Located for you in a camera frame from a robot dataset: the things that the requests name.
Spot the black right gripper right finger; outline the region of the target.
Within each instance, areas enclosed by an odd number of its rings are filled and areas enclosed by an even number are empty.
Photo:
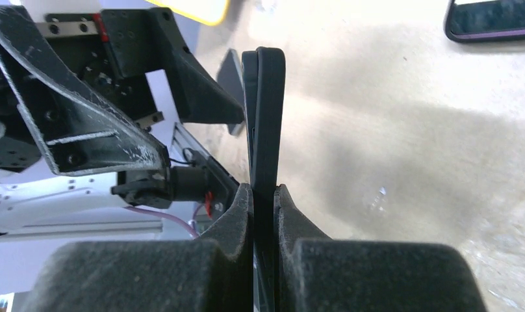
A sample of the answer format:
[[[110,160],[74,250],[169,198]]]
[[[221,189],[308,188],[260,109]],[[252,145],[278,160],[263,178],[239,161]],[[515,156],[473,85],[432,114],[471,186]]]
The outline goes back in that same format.
[[[334,240],[274,194],[281,311],[485,311],[473,273],[443,244]]]

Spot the black phone case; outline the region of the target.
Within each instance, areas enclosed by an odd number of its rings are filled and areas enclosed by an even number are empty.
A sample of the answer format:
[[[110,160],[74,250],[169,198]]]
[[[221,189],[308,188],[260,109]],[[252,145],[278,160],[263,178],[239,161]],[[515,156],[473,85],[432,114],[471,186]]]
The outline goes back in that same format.
[[[462,44],[525,40],[525,0],[450,1],[444,33]]]
[[[253,243],[267,311],[279,311],[279,258],[274,192],[285,91],[285,55],[258,47],[242,54],[250,185],[253,193]]]

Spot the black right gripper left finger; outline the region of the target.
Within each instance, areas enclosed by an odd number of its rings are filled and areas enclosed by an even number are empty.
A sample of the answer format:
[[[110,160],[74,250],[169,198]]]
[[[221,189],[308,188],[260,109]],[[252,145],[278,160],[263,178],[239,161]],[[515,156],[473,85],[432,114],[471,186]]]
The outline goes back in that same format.
[[[25,311],[252,311],[253,194],[193,240],[74,242],[48,260]]]

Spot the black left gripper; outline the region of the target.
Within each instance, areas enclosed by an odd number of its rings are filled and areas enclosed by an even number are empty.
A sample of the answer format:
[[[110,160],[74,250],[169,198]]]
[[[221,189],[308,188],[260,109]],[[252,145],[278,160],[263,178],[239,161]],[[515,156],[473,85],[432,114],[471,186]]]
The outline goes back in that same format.
[[[197,61],[169,8],[100,16],[119,75],[91,15],[35,23],[22,6],[0,6],[0,169],[39,159],[60,176],[167,167],[166,147],[147,131],[159,116],[143,74],[157,70],[182,122],[243,122],[242,105]]]

